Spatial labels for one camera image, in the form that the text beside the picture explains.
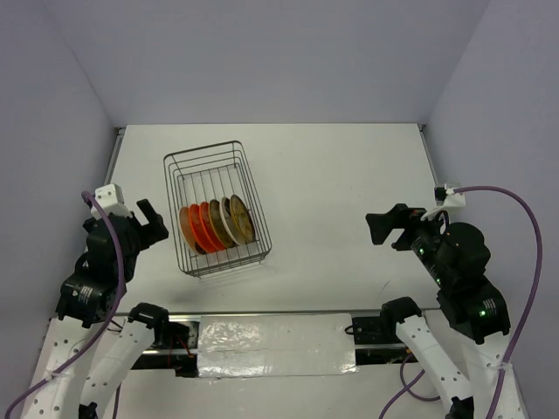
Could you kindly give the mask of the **metal base rail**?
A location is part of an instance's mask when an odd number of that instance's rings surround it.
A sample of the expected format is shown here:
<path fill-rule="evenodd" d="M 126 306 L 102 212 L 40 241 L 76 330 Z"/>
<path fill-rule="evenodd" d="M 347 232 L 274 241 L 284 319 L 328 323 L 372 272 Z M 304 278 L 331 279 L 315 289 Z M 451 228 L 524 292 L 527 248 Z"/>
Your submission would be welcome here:
<path fill-rule="evenodd" d="M 409 352 L 377 311 L 172 315 L 133 368 L 184 378 L 326 376 L 399 364 Z"/>

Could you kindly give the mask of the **yellow patterned dark-rim plate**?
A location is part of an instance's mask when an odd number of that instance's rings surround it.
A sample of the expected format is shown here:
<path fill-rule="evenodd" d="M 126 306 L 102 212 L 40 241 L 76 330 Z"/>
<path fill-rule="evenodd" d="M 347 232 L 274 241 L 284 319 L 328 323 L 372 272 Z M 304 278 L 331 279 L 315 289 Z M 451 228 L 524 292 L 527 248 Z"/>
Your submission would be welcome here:
<path fill-rule="evenodd" d="M 255 231 L 251 216 L 242 199 L 237 195 L 230 198 L 230 210 L 233 222 L 247 243 L 255 240 Z"/>

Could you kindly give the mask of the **orange plate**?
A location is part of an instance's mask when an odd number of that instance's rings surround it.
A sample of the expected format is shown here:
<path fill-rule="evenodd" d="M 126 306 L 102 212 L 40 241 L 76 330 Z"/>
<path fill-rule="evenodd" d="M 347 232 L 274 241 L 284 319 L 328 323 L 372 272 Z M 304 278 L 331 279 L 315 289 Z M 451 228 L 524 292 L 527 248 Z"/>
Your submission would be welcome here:
<path fill-rule="evenodd" d="M 199 216 L 201 219 L 202 227 L 204 229 L 204 233 L 210 240 L 211 245 L 213 246 L 215 251 L 223 251 L 225 247 L 217 237 L 217 234 L 215 233 L 211 224 L 208 202 L 202 202 L 199 205 Z"/>
<path fill-rule="evenodd" d="M 197 242 L 190 228 L 189 208 L 187 206 L 182 206 L 182 208 L 179 210 L 178 218 L 184 242 L 188 245 L 191 251 L 197 252 Z"/>
<path fill-rule="evenodd" d="M 210 239 L 207 237 L 202 225 L 199 205 L 195 203 L 191 204 L 189 206 L 188 215 L 190 228 L 197 244 L 204 250 L 205 253 L 212 253 L 215 249 Z"/>

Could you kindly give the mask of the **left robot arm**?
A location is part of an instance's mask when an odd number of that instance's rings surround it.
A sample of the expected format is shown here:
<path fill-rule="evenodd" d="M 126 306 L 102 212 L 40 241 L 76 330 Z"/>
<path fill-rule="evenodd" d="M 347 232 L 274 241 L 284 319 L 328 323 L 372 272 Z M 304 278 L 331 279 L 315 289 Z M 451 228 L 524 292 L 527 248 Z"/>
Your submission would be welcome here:
<path fill-rule="evenodd" d="M 105 203 L 88 192 L 82 196 L 92 210 L 83 224 L 86 250 L 60 288 L 43 377 L 16 399 L 29 403 L 26 418 L 103 417 L 141 353 L 170 340 L 168 311 L 140 303 L 108 351 L 95 356 L 139 254 L 167 239 L 169 232 L 147 199 L 136 204 L 147 219 L 141 224 L 120 199 Z"/>

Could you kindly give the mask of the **cream plate with black spot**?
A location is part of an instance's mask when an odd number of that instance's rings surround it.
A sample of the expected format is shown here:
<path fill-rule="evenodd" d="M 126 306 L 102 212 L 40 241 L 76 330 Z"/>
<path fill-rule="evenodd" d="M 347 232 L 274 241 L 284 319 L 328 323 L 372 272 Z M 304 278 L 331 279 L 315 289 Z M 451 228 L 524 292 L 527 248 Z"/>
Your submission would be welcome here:
<path fill-rule="evenodd" d="M 235 245 L 242 245 L 240 240 L 237 237 L 238 231 L 234 225 L 234 222 L 231 218 L 231 211 L 230 211 L 230 200 L 225 196 L 221 199 L 220 202 L 220 217 L 222 220 L 222 224 L 227 232 L 227 235 L 232 240 Z"/>

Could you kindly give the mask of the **brown olive plate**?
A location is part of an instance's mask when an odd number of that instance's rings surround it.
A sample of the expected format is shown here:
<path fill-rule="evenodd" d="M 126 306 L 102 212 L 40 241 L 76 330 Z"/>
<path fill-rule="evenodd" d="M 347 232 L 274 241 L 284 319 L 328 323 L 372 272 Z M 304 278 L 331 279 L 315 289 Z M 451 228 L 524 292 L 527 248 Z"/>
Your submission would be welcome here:
<path fill-rule="evenodd" d="M 209 201 L 209 213 L 212 227 L 225 249 L 233 248 L 235 244 L 227 235 L 224 225 L 222 224 L 220 217 L 220 202 L 218 200 L 212 199 Z"/>

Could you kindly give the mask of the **wire dish rack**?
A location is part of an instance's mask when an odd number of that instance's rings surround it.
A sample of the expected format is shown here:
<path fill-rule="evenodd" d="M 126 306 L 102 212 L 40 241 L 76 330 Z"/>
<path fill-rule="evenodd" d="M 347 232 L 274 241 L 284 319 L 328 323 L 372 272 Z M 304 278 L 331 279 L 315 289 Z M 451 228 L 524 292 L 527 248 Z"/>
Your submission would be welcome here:
<path fill-rule="evenodd" d="M 201 278 L 264 261 L 272 240 L 241 142 L 170 153 L 163 166 L 180 271 Z"/>

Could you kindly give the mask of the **silver foil tape patch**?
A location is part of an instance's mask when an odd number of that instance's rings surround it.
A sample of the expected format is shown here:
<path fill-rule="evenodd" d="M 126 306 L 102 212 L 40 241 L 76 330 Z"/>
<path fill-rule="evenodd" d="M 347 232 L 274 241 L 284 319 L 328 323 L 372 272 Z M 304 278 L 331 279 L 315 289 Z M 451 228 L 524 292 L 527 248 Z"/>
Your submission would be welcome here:
<path fill-rule="evenodd" d="M 200 323 L 203 378 L 325 376 L 358 371 L 346 313 L 207 316 Z"/>

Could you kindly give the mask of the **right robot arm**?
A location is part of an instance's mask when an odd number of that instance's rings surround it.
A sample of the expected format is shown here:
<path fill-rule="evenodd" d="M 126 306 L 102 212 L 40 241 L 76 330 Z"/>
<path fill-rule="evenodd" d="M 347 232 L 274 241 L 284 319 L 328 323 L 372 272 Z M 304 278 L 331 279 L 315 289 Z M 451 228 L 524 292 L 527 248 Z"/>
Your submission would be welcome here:
<path fill-rule="evenodd" d="M 511 324 L 502 294 L 485 276 L 491 257 L 481 231 L 469 223 L 446 224 L 444 215 L 397 204 L 368 214 L 373 244 L 393 230 L 396 251 L 412 251 L 438 287 L 437 302 L 456 333 L 466 362 L 462 371 L 432 334 L 410 297 L 383 304 L 382 336 L 401 340 L 414 355 L 443 403 L 448 418 L 524 418 L 515 374 L 505 362 Z"/>

